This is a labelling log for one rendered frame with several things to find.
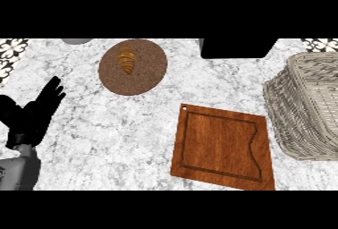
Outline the grey wicker basket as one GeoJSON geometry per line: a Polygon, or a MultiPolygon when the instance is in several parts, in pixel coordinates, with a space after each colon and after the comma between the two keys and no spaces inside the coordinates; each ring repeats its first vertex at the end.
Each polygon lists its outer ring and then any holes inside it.
{"type": "Polygon", "coordinates": [[[292,55],[262,95],[281,152],[338,161],[338,53],[292,55]]]}

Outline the brown wooden cutting board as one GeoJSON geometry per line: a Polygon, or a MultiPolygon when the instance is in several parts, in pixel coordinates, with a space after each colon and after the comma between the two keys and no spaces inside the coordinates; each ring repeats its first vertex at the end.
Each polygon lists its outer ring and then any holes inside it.
{"type": "Polygon", "coordinates": [[[265,117],[182,104],[169,174],[242,190],[271,190],[265,117]]]}

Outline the grey round object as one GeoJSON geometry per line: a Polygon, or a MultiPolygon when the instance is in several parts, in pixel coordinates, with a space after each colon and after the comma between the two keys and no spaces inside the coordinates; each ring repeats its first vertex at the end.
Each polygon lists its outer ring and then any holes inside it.
{"type": "Polygon", "coordinates": [[[61,41],[69,45],[81,45],[90,42],[91,38],[61,38],[61,41]]]}

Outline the golden croissant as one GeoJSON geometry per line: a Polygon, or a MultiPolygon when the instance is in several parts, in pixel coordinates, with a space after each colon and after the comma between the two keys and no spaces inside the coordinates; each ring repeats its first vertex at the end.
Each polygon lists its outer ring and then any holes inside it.
{"type": "Polygon", "coordinates": [[[134,55],[134,53],[131,51],[131,48],[128,46],[123,46],[119,49],[118,64],[119,64],[121,70],[126,74],[131,74],[132,66],[134,66],[134,59],[135,59],[135,55],[134,55]]]}

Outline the brown oval placemat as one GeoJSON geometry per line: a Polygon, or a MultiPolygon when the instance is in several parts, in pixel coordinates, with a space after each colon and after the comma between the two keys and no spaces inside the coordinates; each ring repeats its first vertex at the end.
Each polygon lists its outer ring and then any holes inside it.
{"type": "Polygon", "coordinates": [[[168,59],[159,45],[146,39],[128,39],[112,46],[98,63],[98,79],[118,95],[134,96],[160,82],[168,59]]]}

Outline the black appliance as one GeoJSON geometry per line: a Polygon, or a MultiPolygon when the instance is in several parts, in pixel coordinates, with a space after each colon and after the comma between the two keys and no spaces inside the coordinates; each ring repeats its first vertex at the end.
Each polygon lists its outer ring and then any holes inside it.
{"type": "Polygon", "coordinates": [[[275,38],[200,38],[200,57],[203,59],[262,58],[275,41],[275,38]]]}

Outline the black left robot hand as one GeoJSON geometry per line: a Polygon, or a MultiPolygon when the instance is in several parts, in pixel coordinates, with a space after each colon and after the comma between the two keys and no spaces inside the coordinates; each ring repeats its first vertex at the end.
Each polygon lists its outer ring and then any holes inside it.
{"type": "Polygon", "coordinates": [[[8,128],[5,147],[20,144],[35,147],[45,135],[51,117],[66,96],[54,76],[45,83],[38,97],[20,107],[7,95],[0,95],[0,122],[8,128]]]}

